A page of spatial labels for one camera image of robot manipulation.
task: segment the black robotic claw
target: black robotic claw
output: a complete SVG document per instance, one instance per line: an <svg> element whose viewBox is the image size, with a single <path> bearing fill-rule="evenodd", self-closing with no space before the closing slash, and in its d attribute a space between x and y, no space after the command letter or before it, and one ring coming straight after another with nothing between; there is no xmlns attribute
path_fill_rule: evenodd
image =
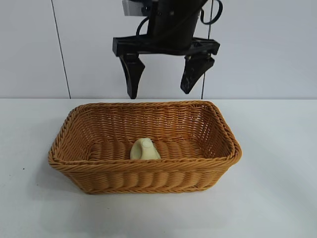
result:
<svg viewBox="0 0 317 238"><path fill-rule="evenodd" d="M185 69L180 83L184 93L189 94L198 79L214 64L214 59L208 53L185 57Z"/></svg>
<svg viewBox="0 0 317 238"><path fill-rule="evenodd" d="M131 99L135 99L145 66L140 61L138 54L122 55L120 56L120 61L125 74L128 94Z"/></svg>
<svg viewBox="0 0 317 238"><path fill-rule="evenodd" d="M207 0L132 0L143 2L150 14L139 25L136 35L113 39L112 50L120 57L128 94L135 99L139 81L145 68L139 54L166 54L185 57L185 69L181 80L181 89L188 94L198 79L214 64L211 55L216 55L220 44L215 40L193 37L199 12ZM222 12L222 3L214 20ZM140 35L140 29L146 22L148 31Z"/></svg>

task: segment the wicker basket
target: wicker basket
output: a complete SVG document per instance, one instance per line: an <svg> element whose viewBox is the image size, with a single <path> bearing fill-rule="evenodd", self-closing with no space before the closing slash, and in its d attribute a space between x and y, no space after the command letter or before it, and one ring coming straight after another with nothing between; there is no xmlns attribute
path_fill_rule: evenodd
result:
<svg viewBox="0 0 317 238"><path fill-rule="evenodd" d="M160 160L129 159L142 137ZM192 192L213 186L241 154L210 102L97 103L69 113L49 164L90 194Z"/></svg>

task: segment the white wall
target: white wall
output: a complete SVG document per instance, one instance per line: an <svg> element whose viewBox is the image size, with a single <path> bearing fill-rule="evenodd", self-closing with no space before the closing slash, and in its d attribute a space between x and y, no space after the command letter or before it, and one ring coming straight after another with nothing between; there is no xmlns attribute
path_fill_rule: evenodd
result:
<svg viewBox="0 0 317 238"><path fill-rule="evenodd" d="M128 98L121 63L112 52L112 38L134 35L142 18L124 16L121 0L53 3L72 98ZM198 24L196 36L205 38L207 33L208 28ZM140 59L146 68L138 98L201 97L202 80L189 95L180 89L184 57L146 55Z"/></svg>
<svg viewBox="0 0 317 238"><path fill-rule="evenodd" d="M112 38L135 34L142 18L125 17L121 0L53 2L72 97L128 98ZM204 98L317 98L317 2L223 2ZM207 32L199 23L196 36ZM189 95L180 89L183 57L141 59L139 98L200 98L202 79ZM0 1L0 97L68 97L51 0Z"/></svg>
<svg viewBox="0 0 317 238"><path fill-rule="evenodd" d="M317 98L317 1L223 4L204 98Z"/></svg>
<svg viewBox="0 0 317 238"><path fill-rule="evenodd" d="M50 0L0 1L0 97L68 97Z"/></svg>

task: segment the white tabletop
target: white tabletop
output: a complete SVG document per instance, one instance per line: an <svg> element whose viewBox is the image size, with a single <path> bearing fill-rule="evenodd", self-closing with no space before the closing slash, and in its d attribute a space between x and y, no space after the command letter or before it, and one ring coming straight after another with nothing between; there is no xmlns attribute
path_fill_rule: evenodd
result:
<svg viewBox="0 0 317 238"><path fill-rule="evenodd" d="M244 154L207 191L86 195L47 152L101 101L0 100L0 238L317 237L317 101L213 100Z"/></svg>

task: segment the basket rim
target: basket rim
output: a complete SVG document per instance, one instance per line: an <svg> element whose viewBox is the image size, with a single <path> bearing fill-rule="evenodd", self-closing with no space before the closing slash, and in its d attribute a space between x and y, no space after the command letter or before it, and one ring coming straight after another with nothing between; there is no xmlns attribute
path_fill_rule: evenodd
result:
<svg viewBox="0 0 317 238"><path fill-rule="evenodd" d="M224 132L225 139L230 144L230 154L226 157L217 158L183 158L183 159L159 159L159 160L98 160L98 161L65 161L60 160L55 156L56 151L58 151L60 144L63 143L64 134L67 133L68 128L74 122L76 117L82 110L91 107L135 107L142 105L145 108L151 108L153 106L175 106L175 105L188 105L188 106L208 106L211 108L211 112L214 114L216 122L221 126L222 132ZM168 163L179 163L177 170L196 170L196 169L212 169L212 170L223 170L223 168L236 164L242 156L242 151L239 143L235 139L233 133L231 132L229 126L225 122L220 110L210 101L204 100L193 100L193 101L174 101L174 102L142 102L142 103L89 103L75 107L70 111L67 118L65 119L56 139L54 140L51 149L49 151L49 164L61 171L61 172L84 172L88 168L93 169L94 172L109 170L112 172L122 171L122 165L125 164L124 170L140 170L140 167L144 167L146 171L150 170L168 170Z"/></svg>

